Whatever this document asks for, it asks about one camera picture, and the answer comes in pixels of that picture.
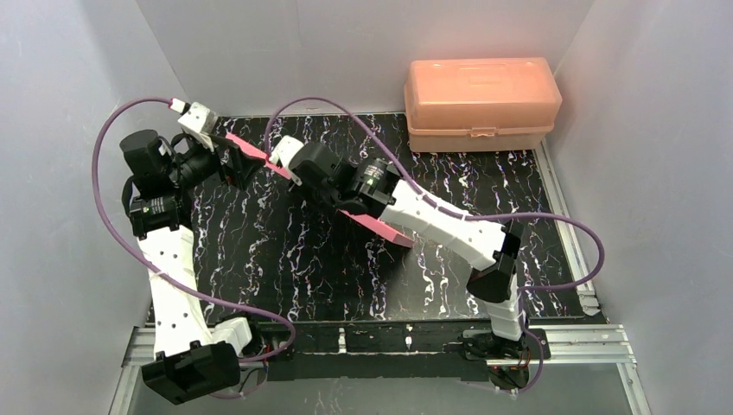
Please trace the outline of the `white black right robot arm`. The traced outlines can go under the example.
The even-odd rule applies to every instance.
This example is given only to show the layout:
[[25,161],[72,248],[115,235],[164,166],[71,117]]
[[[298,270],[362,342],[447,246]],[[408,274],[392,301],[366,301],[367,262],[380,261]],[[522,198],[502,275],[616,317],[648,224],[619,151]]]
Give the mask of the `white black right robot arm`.
[[472,268],[466,289],[486,302],[494,336],[520,340],[525,321],[516,275],[524,233],[520,223],[472,221],[468,212],[436,196],[425,201],[425,190],[413,190],[394,163],[383,158],[351,163],[324,144],[287,136],[276,145],[271,160],[290,174],[292,187],[312,201],[397,225],[466,260]]

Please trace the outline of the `pink wooden picture frame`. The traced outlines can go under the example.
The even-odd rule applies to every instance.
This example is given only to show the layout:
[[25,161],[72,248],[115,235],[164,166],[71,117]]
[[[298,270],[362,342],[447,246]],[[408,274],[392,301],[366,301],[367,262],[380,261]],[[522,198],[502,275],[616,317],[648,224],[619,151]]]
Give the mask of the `pink wooden picture frame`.
[[[275,172],[285,179],[290,179],[290,172],[287,169],[278,167],[276,164],[271,163],[267,155],[255,145],[247,143],[245,140],[237,137],[232,133],[227,133],[226,139],[229,139],[236,143],[246,155],[264,160],[265,167],[267,169]],[[359,223],[363,227],[369,229],[381,238],[386,239],[387,241],[392,242],[395,245],[412,248],[415,244],[415,240],[413,238],[408,237],[407,235],[401,233],[400,231],[391,227],[385,222],[373,218],[367,214],[354,215],[343,210],[340,210],[340,213],[346,215],[354,222]]]

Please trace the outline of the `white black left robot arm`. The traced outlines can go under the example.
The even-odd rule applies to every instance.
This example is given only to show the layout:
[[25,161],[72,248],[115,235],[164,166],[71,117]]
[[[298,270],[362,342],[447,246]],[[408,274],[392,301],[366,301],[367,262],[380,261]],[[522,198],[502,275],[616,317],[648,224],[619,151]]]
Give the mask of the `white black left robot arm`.
[[186,133],[169,141],[154,130],[122,139],[131,170],[123,197],[132,232],[149,271],[155,317],[154,360],[142,368],[145,385],[174,405],[235,386],[252,326],[239,312],[207,326],[196,290],[192,189],[223,176],[219,156]]

